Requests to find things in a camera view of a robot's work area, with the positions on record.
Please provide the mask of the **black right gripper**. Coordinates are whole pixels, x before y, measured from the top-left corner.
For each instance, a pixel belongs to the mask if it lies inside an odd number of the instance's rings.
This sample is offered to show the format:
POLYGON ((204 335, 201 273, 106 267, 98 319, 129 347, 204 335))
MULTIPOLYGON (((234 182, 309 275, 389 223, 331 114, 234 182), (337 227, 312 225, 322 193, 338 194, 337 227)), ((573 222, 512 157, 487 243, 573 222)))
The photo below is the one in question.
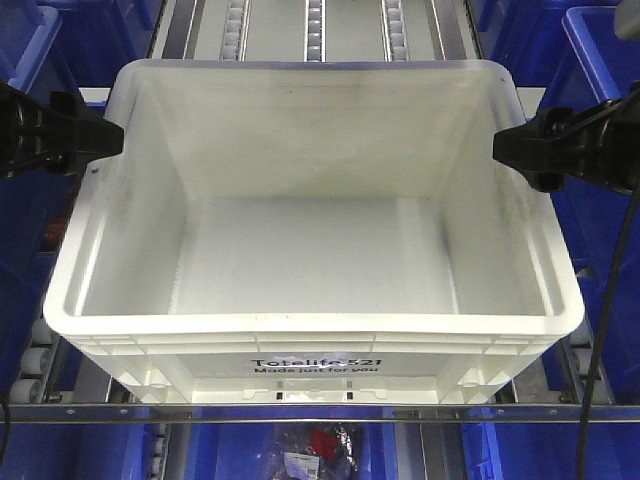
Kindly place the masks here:
POLYGON ((639 83, 624 98, 579 113, 580 134, 570 132, 575 117, 572 108, 540 110, 494 135, 493 158, 539 192, 562 191, 565 178, 578 169, 579 180, 632 195, 639 188, 639 83))

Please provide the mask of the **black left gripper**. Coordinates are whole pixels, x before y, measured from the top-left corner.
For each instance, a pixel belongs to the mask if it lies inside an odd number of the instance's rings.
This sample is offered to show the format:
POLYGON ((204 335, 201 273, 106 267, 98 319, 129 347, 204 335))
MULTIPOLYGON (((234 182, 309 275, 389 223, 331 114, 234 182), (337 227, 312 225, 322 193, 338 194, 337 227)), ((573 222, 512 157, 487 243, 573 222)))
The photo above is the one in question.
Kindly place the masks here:
POLYGON ((52 157, 42 139, 49 106, 1 81, 2 178, 46 168, 52 174, 80 173, 95 160, 122 153, 124 130, 98 115, 81 97, 55 91, 49 101, 76 143, 57 147, 52 157))

